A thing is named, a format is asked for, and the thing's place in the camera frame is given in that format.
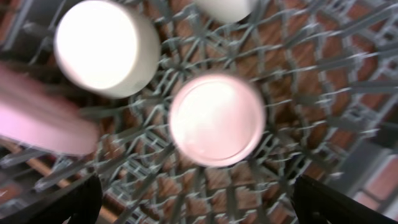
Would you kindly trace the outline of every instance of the wire mesh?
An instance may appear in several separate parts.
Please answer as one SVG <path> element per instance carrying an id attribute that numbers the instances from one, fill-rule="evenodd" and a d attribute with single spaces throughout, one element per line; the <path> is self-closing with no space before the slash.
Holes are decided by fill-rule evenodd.
<path id="1" fill-rule="evenodd" d="M 106 194 L 126 208 L 115 223 L 272 223 L 277 212 L 293 223 L 295 179 L 338 178 L 350 144 L 373 136 L 397 100 L 395 1 L 261 0 L 237 24 L 218 24 L 186 1 L 117 2 L 153 20 L 159 70 L 128 101 L 82 108 L 89 119 L 112 120 L 96 154 L 89 162 L 58 156 L 35 185 L 41 191 L 95 167 Z M 220 169 L 179 154 L 167 127 L 173 95 L 206 70 L 246 78 L 267 112 L 256 150 Z M 31 158 L 13 157 L 2 166 Z"/>

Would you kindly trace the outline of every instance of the metal grate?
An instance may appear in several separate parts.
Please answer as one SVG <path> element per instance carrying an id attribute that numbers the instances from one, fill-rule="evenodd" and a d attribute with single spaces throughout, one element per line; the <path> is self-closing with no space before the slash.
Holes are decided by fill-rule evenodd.
<path id="1" fill-rule="evenodd" d="M 35 186 L 46 189 L 93 166 L 106 193 L 126 207 L 116 223 L 271 223 L 281 208 L 285 221 L 295 222 L 295 179 L 305 172 L 338 178 L 350 143 L 374 135 L 398 99 L 395 1 L 262 0 L 243 22 L 227 25 L 185 1 L 118 2 L 153 18 L 163 51 L 157 75 L 128 102 L 83 108 L 87 118 L 113 118 L 113 129 L 93 160 L 58 156 L 53 173 Z M 267 113 L 257 149 L 222 169 L 184 158 L 167 129 L 173 94 L 211 69 L 247 78 Z"/>

